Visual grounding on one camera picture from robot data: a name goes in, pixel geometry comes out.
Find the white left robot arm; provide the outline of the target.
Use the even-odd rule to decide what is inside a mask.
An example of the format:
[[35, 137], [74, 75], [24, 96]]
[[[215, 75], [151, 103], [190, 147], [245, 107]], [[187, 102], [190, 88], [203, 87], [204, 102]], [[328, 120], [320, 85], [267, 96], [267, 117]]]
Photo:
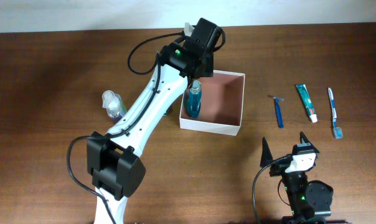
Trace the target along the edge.
[[156, 54], [151, 80], [125, 116], [105, 135], [92, 133], [87, 141], [87, 171], [97, 197], [95, 223], [123, 222], [127, 200], [146, 173], [140, 157], [151, 133], [194, 80], [212, 77], [219, 39], [225, 39], [223, 29], [199, 19], [190, 35], [182, 35]]

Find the white cardboard box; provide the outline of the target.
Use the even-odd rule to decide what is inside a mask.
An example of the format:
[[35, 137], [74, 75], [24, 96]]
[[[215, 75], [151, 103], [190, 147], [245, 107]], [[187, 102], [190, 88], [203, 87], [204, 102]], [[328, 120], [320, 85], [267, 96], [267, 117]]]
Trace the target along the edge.
[[181, 129], [235, 136], [242, 125], [245, 74], [215, 70], [212, 77], [200, 78], [201, 109], [197, 118], [186, 113], [189, 92], [183, 94], [179, 112]]

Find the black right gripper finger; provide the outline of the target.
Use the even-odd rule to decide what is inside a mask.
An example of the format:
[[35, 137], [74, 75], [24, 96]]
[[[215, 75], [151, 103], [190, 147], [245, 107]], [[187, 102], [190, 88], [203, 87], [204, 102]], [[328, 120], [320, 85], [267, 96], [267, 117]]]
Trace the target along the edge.
[[299, 139], [300, 139], [300, 144], [306, 144], [306, 145], [311, 145], [311, 142], [309, 139], [306, 137], [303, 131], [299, 133]]
[[273, 162], [273, 156], [265, 137], [262, 138], [262, 152], [260, 159], [260, 167], [264, 168]]

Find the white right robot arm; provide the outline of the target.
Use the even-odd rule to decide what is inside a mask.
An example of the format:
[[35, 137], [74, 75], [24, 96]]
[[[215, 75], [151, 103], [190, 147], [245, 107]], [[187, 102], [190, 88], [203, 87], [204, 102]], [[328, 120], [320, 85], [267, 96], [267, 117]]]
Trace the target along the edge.
[[327, 223], [334, 189], [320, 180], [308, 180], [306, 172], [316, 166], [319, 150], [303, 132], [299, 139], [300, 143], [293, 146], [291, 153], [273, 159], [263, 138], [260, 167], [261, 170], [269, 168], [271, 177], [281, 177], [292, 213], [283, 217], [282, 223]]

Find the blue mouthwash bottle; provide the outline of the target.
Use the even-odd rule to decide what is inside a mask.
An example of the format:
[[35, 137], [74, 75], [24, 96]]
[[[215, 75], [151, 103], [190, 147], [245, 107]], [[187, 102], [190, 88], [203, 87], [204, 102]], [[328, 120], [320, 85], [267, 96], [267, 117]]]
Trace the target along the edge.
[[201, 83], [194, 80], [189, 88], [188, 98], [186, 99], [185, 106], [187, 114], [191, 118], [198, 118], [201, 107], [202, 89]]

